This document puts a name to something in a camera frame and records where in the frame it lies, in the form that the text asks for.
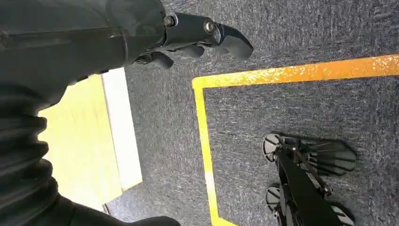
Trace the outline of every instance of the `white panel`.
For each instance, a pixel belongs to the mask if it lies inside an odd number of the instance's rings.
[[[123,191],[141,183],[140,161],[126,83],[125,69],[103,74],[105,99]]]

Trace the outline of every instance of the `black metal frame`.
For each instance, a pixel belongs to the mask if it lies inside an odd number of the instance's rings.
[[[276,165],[281,180],[279,225],[296,226],[297,214],[305,226],[342,226],[331,205],[313,185],[306,173],[289,156],[288,148],[276,150]]]

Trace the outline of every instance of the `yellow boundary line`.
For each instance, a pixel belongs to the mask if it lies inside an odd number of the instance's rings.
[[[197,105],[199,137],[204,160],[205,180],[212,225],[235,226],[219,217],[213,177],[212,156],[209,144],[205,88],[259,85],[284,82],[354,79],[399,75],[399,55],[335,61],[311,65],[272,68],[265,70],[198,77],[192,80]]]

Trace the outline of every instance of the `yellow panel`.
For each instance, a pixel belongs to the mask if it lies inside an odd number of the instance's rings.
[[[48,128],[46,159],[53,163],[59,192],[100,209],[122,194],[107,105],[100,75],[68,87],[61,102],[40,112]]]
[[[235,226],[219,217],[209,144],[203,89],[283,82],[353,79],[399,75],[399,55],[335,61],[320,64],[198,77],[192,80],[197,105],[199,137],[204,161],[205,181],[212,225]]]

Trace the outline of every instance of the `wooden board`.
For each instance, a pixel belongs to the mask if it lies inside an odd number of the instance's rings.
[[[68,87],[40,116],[48,119],[39,139],[49,143],[45,158],[53,163],[60,194],[98,210],[122,194],[100,75]]]

